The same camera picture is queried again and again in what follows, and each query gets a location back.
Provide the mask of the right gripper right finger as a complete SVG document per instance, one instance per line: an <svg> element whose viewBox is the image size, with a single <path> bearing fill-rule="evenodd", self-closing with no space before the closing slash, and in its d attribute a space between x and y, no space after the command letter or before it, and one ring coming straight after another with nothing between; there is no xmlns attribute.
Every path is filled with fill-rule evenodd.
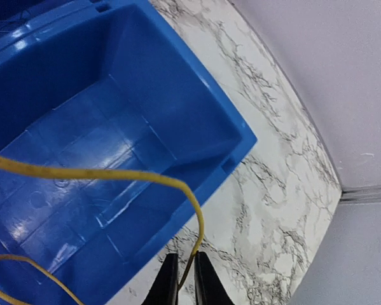
<svg viewBox="0 0 381 305"><path fill-rule="evenodd" d="M197 252L194 269L196 304L234 305L205 252Z"/></svg>

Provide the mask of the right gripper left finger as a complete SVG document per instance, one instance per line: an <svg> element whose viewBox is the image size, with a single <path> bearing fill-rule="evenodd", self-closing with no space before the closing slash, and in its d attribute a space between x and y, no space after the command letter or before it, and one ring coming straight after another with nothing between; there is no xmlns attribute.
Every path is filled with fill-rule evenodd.
<svg viewBox="0 0 381 305"><path fill-rule="evenodd" d="M178 285L178 255L167 254L142 305L176 305Z"/></svg>

